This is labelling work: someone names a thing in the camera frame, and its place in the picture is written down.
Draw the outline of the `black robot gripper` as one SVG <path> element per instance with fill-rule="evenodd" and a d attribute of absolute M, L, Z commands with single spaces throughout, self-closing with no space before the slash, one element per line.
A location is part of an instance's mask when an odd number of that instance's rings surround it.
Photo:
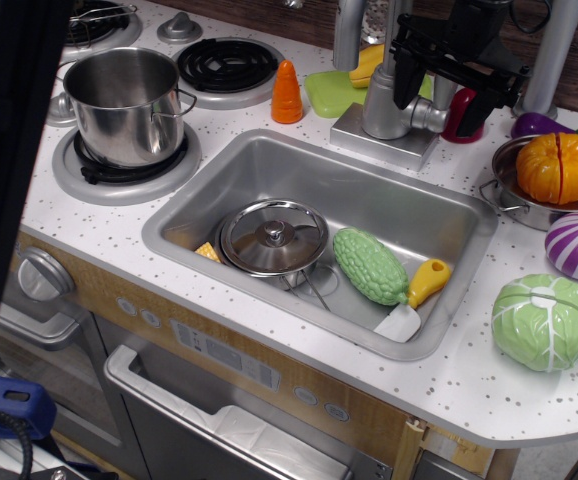
<path fill-rule="evenodd" d="M 428 71 L 469 88 L 458 137 L 474 136 L 496 105 L 515 104 L 530 67 L 500 38 L 511 5 L 457 1 L 446 19 L 400 15 L 390 49 L 396 63 L 395 105 L 404 110 L 411 103 Z"/>

